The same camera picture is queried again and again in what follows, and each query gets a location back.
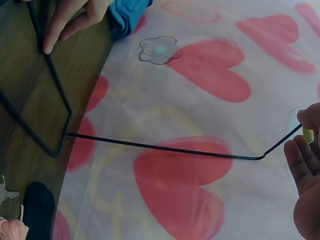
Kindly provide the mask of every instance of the blue cloth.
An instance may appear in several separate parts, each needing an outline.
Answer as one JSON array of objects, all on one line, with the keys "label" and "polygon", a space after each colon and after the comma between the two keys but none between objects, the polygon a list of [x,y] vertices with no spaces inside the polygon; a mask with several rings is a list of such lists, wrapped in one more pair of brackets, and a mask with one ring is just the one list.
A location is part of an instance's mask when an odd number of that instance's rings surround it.
[{"label": "blue cloth", "polygon": [[112,38],[116,41],[130,35],[147,7],[154,0],[114,0],[106,11]]}]

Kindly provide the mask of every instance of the wooden surface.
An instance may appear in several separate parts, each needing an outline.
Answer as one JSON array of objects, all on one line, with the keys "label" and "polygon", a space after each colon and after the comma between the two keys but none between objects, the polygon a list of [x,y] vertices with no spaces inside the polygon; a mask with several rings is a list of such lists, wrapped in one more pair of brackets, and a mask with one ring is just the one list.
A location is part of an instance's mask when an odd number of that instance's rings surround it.
[{"label": "wooden surface", "polygon": [[[55,9],[48,0],[35,1],[41,23],[46,25]],[[76,132],[103,67],[112,41],[104,19],[57,43],[52,59],[73,109],[70,132]],[[50,145],[57,147],[67,111],[51,78],[43,56],[37,51],[36,35],[25,3],[9,0],[0,7],[0,89],[14,103],[33,129]],[[17,125],[0,103],[0,173],[6,188],[21,196],[4,201],[0,216],[19,216],[26,187],[44,183],[53,193],[56,204],[63,183],[70,139],[58,159],[50,157]]]}]

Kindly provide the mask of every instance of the black metal wire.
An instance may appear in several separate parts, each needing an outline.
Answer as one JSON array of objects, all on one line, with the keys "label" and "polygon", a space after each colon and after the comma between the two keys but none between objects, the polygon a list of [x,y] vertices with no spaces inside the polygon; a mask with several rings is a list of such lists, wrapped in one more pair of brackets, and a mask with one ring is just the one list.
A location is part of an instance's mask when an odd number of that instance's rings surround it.
[{"label": "black metal wire", "polygon": [[[3,5],[7,0],[0,0],[0,6]],[[38,47],[40,52],[43,54],[44,59],[49,67],[49,70],[51,72],[51,75],[53,77],[54,83],[60,93],[60,96],[63,100],[63,103],[68,111],[68,117],[66,120],[66,123],[64,125],[60,142],[58,144],[58,148],[56,151],[52,150],[29,126],[29,124],[23,119],[21,114],[15,109],[15,107],[11,104],[11,102],[7,99],[6,95],[3,93],[3,91],[0,89],[0,101],[2,102],[3,106],[6,108],[6,110],[12,115],[12,117],[20,124],[20,126],[24,129],[26,133],[28,133],[31,138],[44,150],[46,151],[50,156],[57,158],[61,150],[64,146],[66,137],[73,137],[73,138],[82,138],[82,139],[89,139],[93,141],[100,141],[100,142],[106,142],[106,143],[112,143],[112,144],[118,144],[118,145],[126,145],[126,146],[132,146],[132,147],[138,147],[138,148],[145,148],[145,149],[155,149],[155,150],[161,150],[161,151],[169,151],[169,152],[176,152],[176,153],[185,153],[185,154],[194,154],[194,155],[203,155],[203,156],[211,156],[211,157],[219,157],[219,158],[228,158],[228,159],[238,159],[238,160],[252,160],[257,161],[264,159],[270,152],[272,152],[274,149],[276,149],[278,146],[280,146],[282,143],[284,143],[288,138],[290,138],[295,132],[297,132],[302,126],[299,124],[296,128],[294,128],[291,132],[289,132],[285,137],[283,137],[280,141],[278,141],[275,145],[273,145],[271,148],[269,148],[263,155],[261,156],[242,156],[242,155],[232,155],[232,154],[222,154],[222,153],[216,153],[216,152],[205,152],[205,151],[196,151],[196,150],[189,150],[189,149],[181,149],[181,148],[174,148],[174,147],[167,147],[167,146],[160,146],[160,145],[153,145],[153,144],[144,144],[144,143],[138,143],[138,142],[131,142],[131,141],[122,141],[122,140],[116,140],[116,139],[110,139],[110,138],[104,138],[104,137],[97,137],[97,136],[89,136],[79,133],[72,133],[67,132],[68,127],[72,118],[72,109],[68,102],[67,96],[65,94],[65,91],[62,87],[61,81],[58,77],[58,74],[56,72],[54,63],[48,54],[43,53],[43,39],[44,35],[41,31],[39,21],[37,18],[37,14],[35,11],[35,6],[32,1],[29,1],[26,3],[27,8],[29,10],[30,18],[32,20],[32,24],[34,27],[34,31],[36,33]]]}]

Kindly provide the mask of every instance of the fingernail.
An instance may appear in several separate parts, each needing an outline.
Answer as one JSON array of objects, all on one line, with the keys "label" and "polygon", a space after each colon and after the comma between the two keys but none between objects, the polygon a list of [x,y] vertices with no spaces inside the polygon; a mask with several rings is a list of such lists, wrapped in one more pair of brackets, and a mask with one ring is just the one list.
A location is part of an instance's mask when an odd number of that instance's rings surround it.
[{"label": "fingernail", "polygon": [[52,52],[52,47],[47,47],[47,48],[44,48],[43,49],[43,52],[45,53],[45,54],[50,54],[51,52]]},{"label": "fingernail", "polygon": [[305,111],[304,109],[301,109],[301,110],[298,111],[297,114],[302,114],[302,113],[304,113],[304,111]]}]

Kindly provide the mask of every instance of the black sock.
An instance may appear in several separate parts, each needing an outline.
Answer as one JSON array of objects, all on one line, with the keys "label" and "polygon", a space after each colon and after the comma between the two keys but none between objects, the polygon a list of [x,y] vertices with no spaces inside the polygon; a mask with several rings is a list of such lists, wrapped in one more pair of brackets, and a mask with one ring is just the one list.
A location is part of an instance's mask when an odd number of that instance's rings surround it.
[{"label": "black sock", "polygon": [[24,196],[23,223],[29,227],[26,240],[50,240],[55,198],[41,182],[32,183]]}]

